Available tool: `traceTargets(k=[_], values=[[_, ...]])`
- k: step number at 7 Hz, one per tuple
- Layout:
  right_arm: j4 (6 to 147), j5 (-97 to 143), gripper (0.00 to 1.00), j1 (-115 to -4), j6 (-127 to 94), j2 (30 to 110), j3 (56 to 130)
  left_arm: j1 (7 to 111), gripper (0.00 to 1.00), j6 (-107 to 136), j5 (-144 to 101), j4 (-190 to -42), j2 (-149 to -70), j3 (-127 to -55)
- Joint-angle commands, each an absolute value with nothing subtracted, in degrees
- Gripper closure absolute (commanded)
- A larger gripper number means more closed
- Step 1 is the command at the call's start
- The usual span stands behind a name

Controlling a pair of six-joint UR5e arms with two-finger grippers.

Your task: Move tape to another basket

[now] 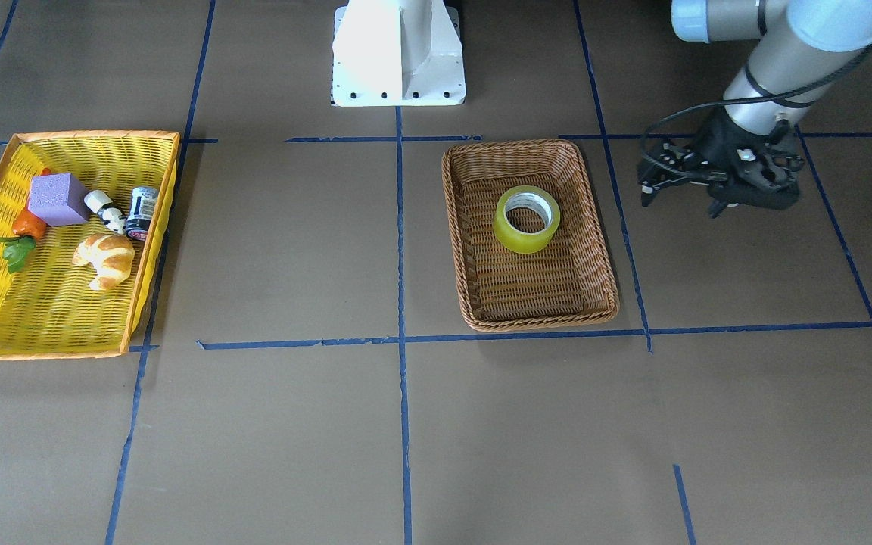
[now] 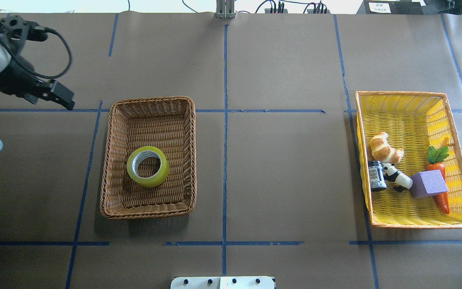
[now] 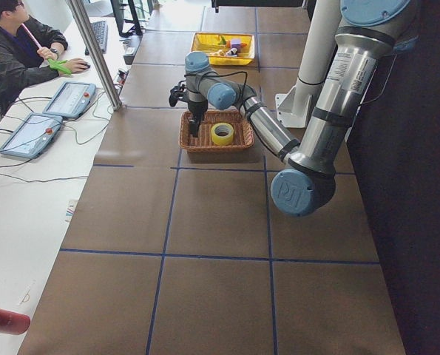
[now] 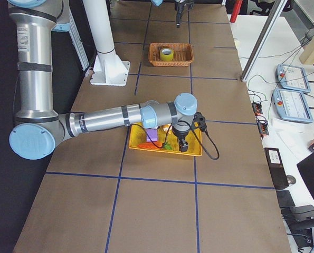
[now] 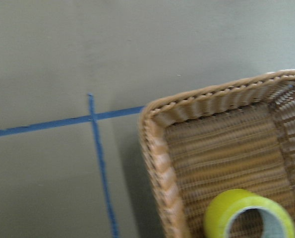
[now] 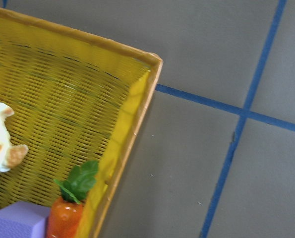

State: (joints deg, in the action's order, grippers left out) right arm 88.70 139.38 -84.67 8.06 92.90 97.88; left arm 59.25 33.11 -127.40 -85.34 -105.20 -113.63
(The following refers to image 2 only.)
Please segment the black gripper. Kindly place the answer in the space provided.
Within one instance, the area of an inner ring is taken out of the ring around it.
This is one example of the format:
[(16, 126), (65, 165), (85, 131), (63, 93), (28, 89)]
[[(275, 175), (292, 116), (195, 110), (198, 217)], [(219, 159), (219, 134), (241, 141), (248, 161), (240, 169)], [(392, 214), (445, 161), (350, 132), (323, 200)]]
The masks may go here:
[(37, 104), (37, 101), (42, 99), (60, 104), (66, 110), (73, 110), (75, 106), (73, 91), (57, 80), (50, 83), (41, 80), (17, 64), (14, 59), (11, 59), (8, 66), (0, 72), (0, 92), (22, 98), (31, 104)]

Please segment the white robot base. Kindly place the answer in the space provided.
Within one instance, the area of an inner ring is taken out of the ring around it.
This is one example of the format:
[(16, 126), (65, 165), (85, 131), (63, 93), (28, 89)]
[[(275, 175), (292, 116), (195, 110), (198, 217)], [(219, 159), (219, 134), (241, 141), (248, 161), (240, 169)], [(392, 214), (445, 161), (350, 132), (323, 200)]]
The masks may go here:
[(275, 289), (270, 276), (202, 276), (175, 277), (171, 289)]

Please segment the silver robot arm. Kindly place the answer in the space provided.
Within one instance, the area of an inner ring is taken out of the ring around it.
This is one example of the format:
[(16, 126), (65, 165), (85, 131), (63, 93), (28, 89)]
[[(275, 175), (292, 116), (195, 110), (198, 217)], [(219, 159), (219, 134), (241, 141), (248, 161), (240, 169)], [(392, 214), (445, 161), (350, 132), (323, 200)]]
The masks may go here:
[[(21, 51), (27, 41), (43, 42), (56, 35), (69, 56), (66, 68), (57, 75), (37, 73)], [(0, 92), (36, 104), (39, 99), (57, 103), (66, 110), (75, 106), (74, 92), (58, 81), (72, 65), (72, 52), (62, 35), (53, 28), (24, 20), (19, 15), (0, 18)]]

